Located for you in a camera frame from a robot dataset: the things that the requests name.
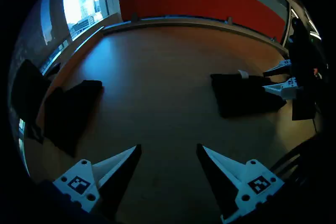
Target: building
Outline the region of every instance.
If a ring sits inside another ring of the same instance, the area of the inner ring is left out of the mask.
[[[96,12],[94,0],[79,0],[79,6],[81,8],[82,19],[93,15]]]
[[[77,36],[82,31],[86,30],[87,28],[89,28],[94,23],[95,19],[93,16],[87,16],[83,18],[82,20],[80,20],[78,23],[76,23],[71,27],[70,29],[71,37],[74,38],[75,36]]]
[[[99,0],[93,0],[94,1],[94,10],[95,12],[100,12],[101,9],[100,9],[100,4],[99,4]]]

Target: black cloth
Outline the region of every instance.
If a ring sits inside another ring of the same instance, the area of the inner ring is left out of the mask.
[[[101,90],[102,82],[96,80],[84,80],[65,92],[56,88],[45,101],[45,137],[74,156]]]
[[[29,60],[21,64],[13,82],[11,102],[24,122],[35,124],[40,105],[50,83]]]
[[[224,118],[277,111],[286,104],[263,86],[275,84],[269,78],[240,74],[211,74],[219,113]]]

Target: red panel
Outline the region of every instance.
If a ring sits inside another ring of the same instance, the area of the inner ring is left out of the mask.
[[[120,0],[121,16],[130,20],[164,15],[202,16],[243,25],[280,41],[285,21],[258,0]]]

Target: ceiling light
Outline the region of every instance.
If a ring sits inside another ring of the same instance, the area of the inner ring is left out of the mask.
[[[321,37],[314,32],[310,32],[310,35],[312,35],[313,37],[317,37],[319,40],[322,40]]]
[[[291,12],[294,14],[294,16],[295,16],[296,18],[299,18],[298,15],[296,14],[296,12],[295,12],[293,9],[291,9]]]

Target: skyscraper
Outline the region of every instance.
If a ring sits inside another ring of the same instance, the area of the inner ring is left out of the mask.
[[[82,19],[95,13],[95,6],[93,0],[79,0],[79,6],[81,7]]]
[[[93,1],[94,1],[93,3],[94,3],[94,10],[95,10],[95,12],[97,13],[97,12],[101,11],[99,0],[93,0]]]

